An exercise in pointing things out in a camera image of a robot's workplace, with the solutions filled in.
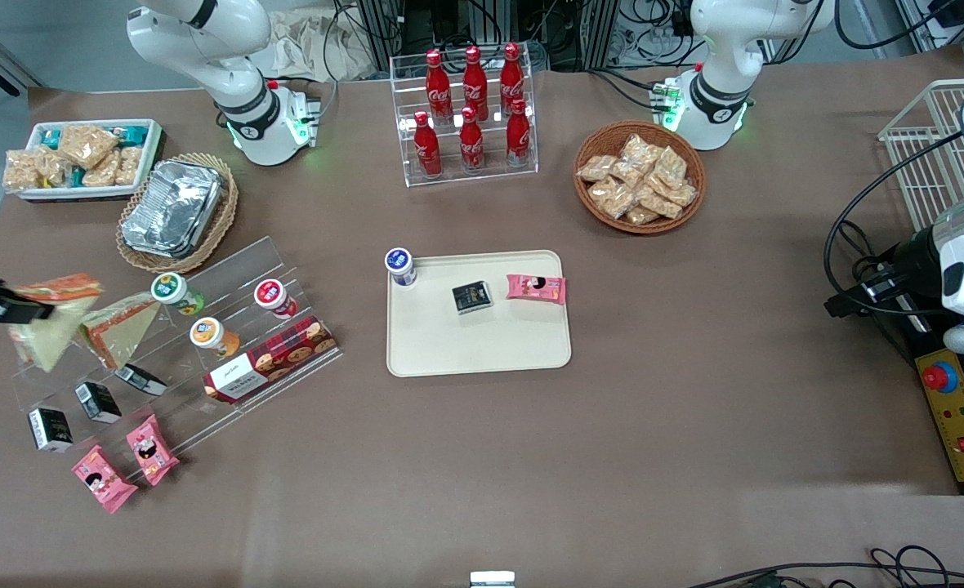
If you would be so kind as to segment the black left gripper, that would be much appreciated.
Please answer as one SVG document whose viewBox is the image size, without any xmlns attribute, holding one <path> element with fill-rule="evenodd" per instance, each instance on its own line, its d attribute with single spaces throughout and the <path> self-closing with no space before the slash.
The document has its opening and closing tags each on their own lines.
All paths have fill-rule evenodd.
<svg viewBox="0 0 964 588">
<path fill-rule="evenodd" d="M 941 315 L 939 253 L 930 232 L 916 232 L 878 256 L 856 261 L 855 299 L 841 294 L 824 302 L 830 317 L 870 315 Z"/>
</svg>

